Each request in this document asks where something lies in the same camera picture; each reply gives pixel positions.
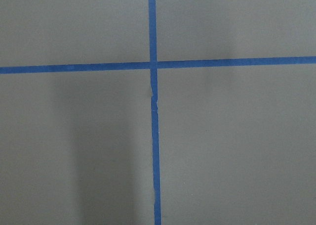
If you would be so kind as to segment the crossing blue tape line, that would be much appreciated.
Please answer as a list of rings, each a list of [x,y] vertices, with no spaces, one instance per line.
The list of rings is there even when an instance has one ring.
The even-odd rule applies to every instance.
[[[315,64],[315,56],[271,57],[271,58],[235,58],[213,60],[183,60],[159,61],[155,64],[158,69],[199,68],[199,67],[228,67],[228,66],[261,66],[261,65],[293,65]],[[57,72],[86,72],[86,71],[115,71],[115,70],[147,70],[150,62],[97,63],[97,64],[65,64],[1,67],[1,74],[28,73],[57,73]]]

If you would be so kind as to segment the long blue tape line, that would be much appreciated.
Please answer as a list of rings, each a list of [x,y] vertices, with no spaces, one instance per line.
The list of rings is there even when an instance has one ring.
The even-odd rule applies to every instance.
[[[153,186],[154,186],[154,224],[161,224],[160,196],[160,158],[158,127],[158,57],[157,57],[157,19],[156,0],[149,4],[149,44],[150,44],[150,81],[151,81],[151,119],[152,119],[152,153],[153,153]]]

